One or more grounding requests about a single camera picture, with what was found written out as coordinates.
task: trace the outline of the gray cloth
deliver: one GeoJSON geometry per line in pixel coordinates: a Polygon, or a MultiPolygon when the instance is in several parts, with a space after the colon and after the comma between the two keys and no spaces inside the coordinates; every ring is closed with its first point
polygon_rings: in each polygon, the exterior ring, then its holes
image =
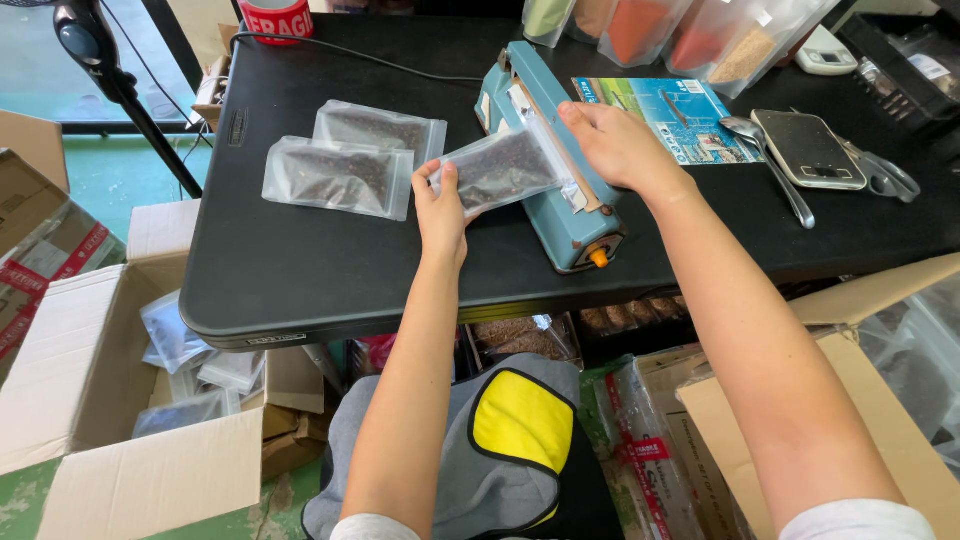
{"type": "MultiPolygon", "coordinates": [[[[469,417],[477,392],[490,377],[507,368],[542,382],[575,407],[580,405],[577,368],[538,355],[511,356],[477,378],[455,384],[450,391],[441,454],[435,540],[465,540],[491,530],[523,527],[547,513],[557,500],[560,486],[553,475],[479,454],[469,442],[469,417]]],[[[316,540],[328,540],[337,525],[357,432],[379,380],[367,377],[354,384],[330,424],[333,479],[303,510],[303,527],[316,540]]]]}

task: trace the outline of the human hand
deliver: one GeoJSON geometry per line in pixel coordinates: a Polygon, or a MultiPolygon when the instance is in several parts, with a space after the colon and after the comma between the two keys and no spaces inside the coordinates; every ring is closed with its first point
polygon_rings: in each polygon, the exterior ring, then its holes
{"type": "Polygon", "coordinates": [[[440,179],[440,197],[427,184],[427,177],[437,172],[440,160],[428,161],[411,178],[416,197],[417,220],[423,241],[421,261],[452,262],[459,270],[467,258],[467,237],[464,230],[468,220],[457,192],[457,167],[444,165],[440,179]]]}
{"type": "Polygon", "coordinates": [[[607,184],[636,191],[648,205],[697,192],[690,175],[638,115],[608,105],[561,103],[557,109],[607,184]]]}

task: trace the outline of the red fragile tape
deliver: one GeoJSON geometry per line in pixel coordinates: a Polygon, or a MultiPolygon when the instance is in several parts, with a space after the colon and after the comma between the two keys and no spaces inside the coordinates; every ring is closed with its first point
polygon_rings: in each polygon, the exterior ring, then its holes
{"type": "MultiPolygon", "coordinates": [[[[306,0],[237,0],[244,21],[251,32],[282,36],[313,36],[313,19],[306,0]]],[[[268,45],[292,45],[293,39],[257,37],[268,45]]]]}

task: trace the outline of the glass pane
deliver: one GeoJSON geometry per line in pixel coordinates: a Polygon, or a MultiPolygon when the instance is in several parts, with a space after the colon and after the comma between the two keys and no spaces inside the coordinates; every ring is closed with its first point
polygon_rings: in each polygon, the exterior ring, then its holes
{"type": "MultiPolygon", "coordinates": [[[[194,94],[141,0],[110,0],[164,89],[189,114],[194,94]]],[[[0,109],[50,120],[129,120],[71,59],[54,33],[52,7],[0,6],[0,109]]],[[[156,88],[120,28],[104,9],[120,50],[121,65],[137,80],[140,102],[157,119],[182,118],[156,88]]]]}

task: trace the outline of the forearm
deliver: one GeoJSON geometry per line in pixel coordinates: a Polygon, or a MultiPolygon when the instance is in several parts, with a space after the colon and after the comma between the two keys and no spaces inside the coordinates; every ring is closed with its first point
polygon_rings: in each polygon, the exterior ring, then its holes
{"type": "Polygon", "coordinates": [[[393,518],[428,540],[450,396],[459,267],[424,260],[357,435],[341,519],[393,518]]]}
{"type": "Polygon", "coordinates": [[[650,207],[778,530],[821,503],[902,502],[827,358],[699,192],[650,207]]]}

